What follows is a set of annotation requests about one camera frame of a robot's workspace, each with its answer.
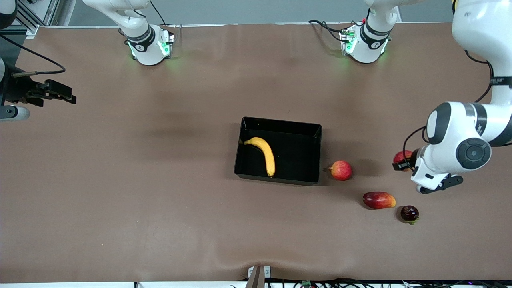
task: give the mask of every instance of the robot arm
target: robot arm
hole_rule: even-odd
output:
[[[490,104],[445,102],[429,116],[429,144],[416,152],[411,177],[420,193],[444,190],[452,173],[483,167],[491,147],[512,140],[512,0],[459,0],[452,34],[493,67]]]
[[[364,0],[368,15],[364,23],[342,32],[342,50],[361,63],[372,63],[384,53],[388,37],[398,19],[398,6],[411,5],[423,0]]]
[[[0,0],[0,29],[9,27],[16,19],[16,0]]]
[[[0,0],[0,29],[10,26],[16,19],[15,0]],[[30,116],[27,108],[15,105],[4,106],[5,101],[43,106],[43,99],[60,99],[76,104],[71,88],[57,81],[38,83],[30,78],[31,72],[5,63],[0,57],[0,121],[25,120]]]
[[[169,58],[174,36],[157,25],[150,25],[139,9],[146,8],[150,0],[83,0],[108,16],[128,39],[132,55],[143,65],[156,65]]]

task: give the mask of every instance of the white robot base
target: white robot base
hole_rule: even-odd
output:
[[[341,40],[347,41],[342,42],[341,45],[343,56],[348,55],[358,62],[367,64],[375,62],[379,56],[384,53],[389,40],[386,40],[383,44],[375,42],[373,45],[376,47],[370,49],[368,44],[358,37],[358,35],[360,35],[360,30],[363,29],[363,27],[362,22],[359,22],[357,25],[352,25],[351,27],[342,30],[339,36]]]
[[[132,50],[132,56],[143,65],[156,65],[164,59],[169,59],[173,50],[174,35],[169,31],[162,29],[157,25],[150,25],[155,31],[155,40],[147,48],[145,52],[137,50],[137,45],[132,47],[130,43],[128,46]]]

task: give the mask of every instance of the black plastic bin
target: black plastic bin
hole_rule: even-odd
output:
[[[274,153],[275,175],[267,175],[263,152],[243,142],[253,137],[267,141]],[[311,186],[318,183],[322,126],[243,117],[234,173],[240,178]]]

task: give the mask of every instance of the cable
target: cable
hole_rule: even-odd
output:
[[[492,77],[494,77],[493,66],[489,62],[487,62],[487,65],[489,66],[489,73],[490,73],[490,77],[492,78]],[[489,93],[489,91],[492,87],[493,87],[493,85],[491,83],[489,83],[485,92],[483,92],[482,96],[478,97],[478,99],[475,100],[475,103],[480,102]]]
[[[59,68],[60,68],[60,70],[55,70],[55,71],[33,71],[33,72],[14,73],[13,77],[24,77],[24,76],[40,75],[40,74],[59,74],[59,73],[64,73],[66,71],[66,68],[64,66],[62,66],[61,64],[55,62],[54,60],[51,60],[48,57],[45,57],[45,56],[43,56],[43,55],[41,55],[41,54],[39,54],[39,53],[37,53],[35,51],[32,51],[32,50],[30,50],[28,48],[23,47],[23,45],[20,45],[20,44],[14,42],[13,40],[3,36],[2,34],[0,34],[0,37],[3,38],[4,40],[6,40],[7,42],[11,43],[11,44],[13,44],[15,46],[18,46],[19,48],[21,48],[21,49],[23,49],[25,51],[28,51],[28,52],[36,55],[36,56],[39,56],[39,57],[43,58],[46,61],[49,61],[49,62],[59,66]]]
[[[421,138],[423,138],[423,141],[425,143],[430,143],[430,141],[428,141],[426,138],[425,138],[425,130],[426,130],[426,126],[425,128],[423,128],[423,130],[421,131]]]
[[[335,283],[335,286],[336,287],[341,287],[341,288],[347,288],[349,286],[353,286],[355,288],[360,288],[357,284],[362,285],[365,288],[375,288],[375,287],[373,287],[372,285],[370,285],[368,283],[364,283],[364,282],[361,282],[359,280],[350,279],[350,278],[347,278],[347,279],[345,279],[345,278],[338,278],[338,279],[335,279],[334,281],[337,281]]]
[[[434,284],[419,282],[419,281],[410,281],[409,284],[413,284],[411,288],[452,288],[455,285],[465,284],[465,285],[481,285],[486,288],[495,288],[493,285],[490,285],[483,281],[457,281],[452,284],[442,284],[438,282],[434,282]]]
[[[402,147],[402,154],[403,154],[403,159],[404,161],[406,162],[406,165],[409,169],[411,169],[412,172],[414,172],[414,169],[411,167],[411,165],[409,164],[409,162],[407,161],[407,157],[406,157],[406,146],[407,146],[407,141],[409,140],[409,138],[411,138],[414,134],[418,133],[420,130],[422,129],[425,129],[426,126],[422,126],[416,130],[414,130],[413,133],[409,134],[409,136],[407,136],[406,140],[403,142],[403,147]]]
[[[332,32],[336,32],[336,33],[340,33],[341,32],[341,30],[337,30],[337,29],[329,27],[325,21],[320,22],[318,20],[314,20],[313,19],[313,20],[308,21],[308,23],[310,23],[310,24],[317,23],[320,26],[324,27],[325,29],[331,30]]]
[[[358,23],[357,23],[356,21],[354,21],[354,20],[350,21],[350,24],[356,25],[356,26],[358,26],[358,27],[361,27],[361,26],[363,26],[363,25],[364,25],[363,23],[358,24]]]
[[[478,60],[478,59],[473,58],[473,56],[470,55],[470,52],[468,50],[464,50],[464,52],[469,57],[469,59],[471,59],[471,60],[473,60],[473,61],[475,61],[477,63],[482,63],[482,64],[488,64],[489,63],[487,61],[482,61],[482,60]]]
[[[340,33],[341,30],[337,30],[337,29],[329,27],[325,21],[320,22],[318,20],[310,20],[310,21],[308,21],[308,23],[310,23],[310,24],[318,23],[318,24],[320,24],[320,26],[322,26],[323,28],[327,29],[327,31],[329,31],[329,33],[331,34],[332,37],[334,37],[334,39],[336,39],[336,40],[338,40],[340,42],[343,42],[343,43],[348,43],[349,42],[348,40],[342,40],[342,39],[336,37],[336,35],[334,35],[333,32]]]
[[[457,5],[457,0],[452,0],[452,12],[455,15],[455,5]]]
[[[165,22],[165,20],[162,17],[162,14],[160,14],[160,11],[158,11],[158,9],[155,7],[155,4],[153,4],[153,1],[150,1],[150,3],[151,3],[151,6],[153,6],[153,9],[157,12],[160,19],[162,19],[162,25],[169,25],[168,23]]]
[[[146,18],[146,15],[144,15],[144,14],[140,14],[140,13],[139,13],[139,12],[137,12],[137,10],[135,10],[135,9],[133,10],[133,12],[135,12],[135,14],[137,14],[137,15],[140,15],[140,16],[142,16],[142,17]]]

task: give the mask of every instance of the yellow banana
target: yellow banana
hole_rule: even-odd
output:
[[[272,149],[270,148],[270,145],[267,143],[267,141],[259,138],[254,137],[244,142],[244,145],[253,145],[263,152],[263,155],[265,155],[265,164],[267,166],[267,174],[272,178],[275,174],[275,160],[274,160],[274,154],[272,153]]]

